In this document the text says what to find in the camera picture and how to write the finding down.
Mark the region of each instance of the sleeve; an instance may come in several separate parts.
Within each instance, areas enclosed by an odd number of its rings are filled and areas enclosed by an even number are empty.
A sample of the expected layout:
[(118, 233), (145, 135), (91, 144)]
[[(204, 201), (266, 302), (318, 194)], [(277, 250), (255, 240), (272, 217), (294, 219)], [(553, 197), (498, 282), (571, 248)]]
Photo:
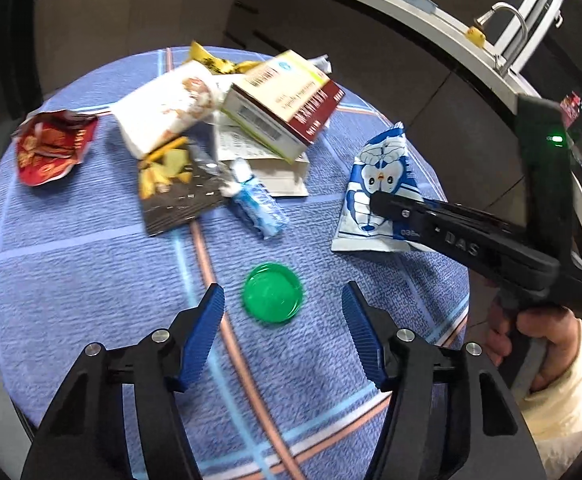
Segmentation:
[(520, 411), (536, 443), (582, 431), (582, 321), (580, 348), (567, 371), (544, 390), (530, 394)]
[(548, 480), (557, 480), (582, 450), (582, 321), (578, 355), (558, 379), (520, 403)]

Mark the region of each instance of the metal screw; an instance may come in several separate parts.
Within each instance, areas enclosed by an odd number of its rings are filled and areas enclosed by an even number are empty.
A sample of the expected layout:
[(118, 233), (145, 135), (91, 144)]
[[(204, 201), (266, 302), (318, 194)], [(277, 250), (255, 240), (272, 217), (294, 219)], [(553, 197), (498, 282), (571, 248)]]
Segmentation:
[(415, 334), (408, 328), (401, 328), (396, 335), (398, 336), (398, 339), (405, 343), (409, 343), (415, 339)]
[(84, 349), (84, 353), (89, 357), (93, 357), (94, 355), (98, 355), (101, 349), (102, 347), (99, 343), (89, 343)]
[(465, 346), (465, 349), (471, 355), (480, 355), (482, 353), (481, 346), (478, 345), (478, 343), (474, 343), (474, 342), (467, 343)]
[(169, 338), (169, 331), (163, 328), (156, 330), (151, 334), (151, 339), (156, 343), (164, 343)]

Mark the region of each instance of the yellow snack wrapper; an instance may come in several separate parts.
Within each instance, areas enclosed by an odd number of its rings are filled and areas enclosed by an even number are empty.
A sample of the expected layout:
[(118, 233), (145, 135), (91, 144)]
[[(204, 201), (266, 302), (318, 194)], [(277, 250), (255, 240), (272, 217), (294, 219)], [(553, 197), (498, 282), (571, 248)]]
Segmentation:
[(202, 63), (207, 67), (207, 69), (209, 69), (209, 72), (214, 75), (244, 74), (262, 63), (261, 61), (242, 61), (240, 63), (234, 63), (228, 59), (215, 57), (202, 45), (197, 43), (197, 41), (191, 43), (191, 48), (189, 49), (189, 58), (187, 61), (191, 60)]

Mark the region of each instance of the human hand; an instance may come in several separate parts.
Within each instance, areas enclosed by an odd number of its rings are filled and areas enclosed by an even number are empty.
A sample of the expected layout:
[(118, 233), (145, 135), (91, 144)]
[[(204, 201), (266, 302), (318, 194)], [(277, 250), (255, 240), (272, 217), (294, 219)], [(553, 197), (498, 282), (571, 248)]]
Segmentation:
[[(485, 352), (496, 366), (511, 353), (508, 333), (513, 320), (507, 317), (498, 298), (494, 300), (487, 317), (489, 332)], [(546, 337), (547, 353), (540, 372), (531, 383), (531, 391), (543, 390), (571, 366), (580, 346), (580, 324), (574, 313), (564, 306), (544, 305), (518, 314), (518, 331), (530, 337)]]

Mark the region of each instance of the green bottle cap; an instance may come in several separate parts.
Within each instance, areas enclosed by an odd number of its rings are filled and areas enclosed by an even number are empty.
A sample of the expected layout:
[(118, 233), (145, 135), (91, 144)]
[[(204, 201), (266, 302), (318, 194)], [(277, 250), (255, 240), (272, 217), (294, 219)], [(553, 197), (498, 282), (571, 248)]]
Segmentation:
[(302, 285), (293, 271), (272, 263), (255, 267), (242, 290), (247, 312), (267, 323), (281, 323), (295, 316), (302, 297)]

